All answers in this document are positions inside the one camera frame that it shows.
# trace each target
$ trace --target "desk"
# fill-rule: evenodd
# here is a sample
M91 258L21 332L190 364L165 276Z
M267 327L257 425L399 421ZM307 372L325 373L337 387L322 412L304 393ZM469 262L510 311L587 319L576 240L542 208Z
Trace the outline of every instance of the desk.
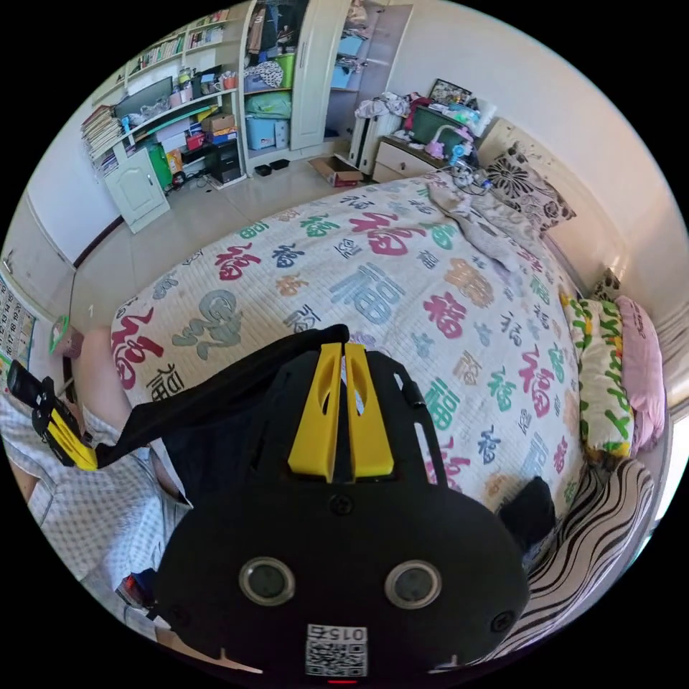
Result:
M125 144L133 146L140 143L142 139L169 124L210 109L216 104L214 101L217 101L218 107L222 108L222 98L226 95L230 96L232 112L237 119L239 113L237 89L231 88L203 95L201 98L170 108L103 147L100 155L112 149L117 159L117 167L107 173L105 184L122 218L133 233L143 230L150 222L168 211L170 206L158 183L148 151L142 148L137 151L130 150L128 154ZM245 179L246 175L246 159L240 141L241 138L238 136L239 164L242 174L233 180L233 183Z

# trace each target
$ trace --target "yellow bracket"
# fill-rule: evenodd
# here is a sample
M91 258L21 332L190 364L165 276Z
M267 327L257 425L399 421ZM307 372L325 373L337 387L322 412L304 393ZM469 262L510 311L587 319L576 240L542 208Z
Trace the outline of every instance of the yellow bracket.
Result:
M389 476L395 461L364 347L361 344L347 343L344 346L344 362L347 367L352 473L355 479ZM361 414L357 410L356 393L359 393L363 403Z
M346 344L344 363L347 370L352 475L355 479L389 476L394 460L364 347L361 344ZM332 483L341 376L342 346L324 344L289 455L288 465L295 474L322 477ZM364 405L361 414L357 410L357 392Z
M287 461L295 474L323 477L328 483L332 483L341 376L342 345L323 344L314 382L306 398L299 429Z
M95 450L87 447L65 423L56 409L50 414L48 433L55 439L58 445L67 453L70 459L79 469L94 472L98 468L98 460Z

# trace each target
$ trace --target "computer monitor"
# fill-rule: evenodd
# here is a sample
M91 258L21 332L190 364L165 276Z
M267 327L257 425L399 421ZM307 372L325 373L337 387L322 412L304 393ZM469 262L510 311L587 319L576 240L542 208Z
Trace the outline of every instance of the computer monitor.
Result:
M115 117L121 120L132 113L139 113L143 106L154 106L160 98L169 98L171 95L172 77L165 77L150 86L142 88L134 95L123 98L115 106Z

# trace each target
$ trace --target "nightstand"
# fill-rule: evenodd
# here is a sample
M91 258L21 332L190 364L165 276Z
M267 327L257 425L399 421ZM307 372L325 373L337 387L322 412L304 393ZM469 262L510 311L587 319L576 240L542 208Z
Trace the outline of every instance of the nightstand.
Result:
M374 182L382 184L394 179L418 177L444 167L447 167L447 161L433 158L423 149L412 149L405 141L394 136L384 136L375 157L372 178Z

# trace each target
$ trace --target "pink pillow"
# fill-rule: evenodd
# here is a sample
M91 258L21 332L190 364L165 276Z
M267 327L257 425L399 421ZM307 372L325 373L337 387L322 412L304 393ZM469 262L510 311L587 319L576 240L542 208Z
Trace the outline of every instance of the pink pillow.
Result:
M646 311L625 296L616 303L622 317L622 385L634 409L633 457L651 449L665 427L662 355Z

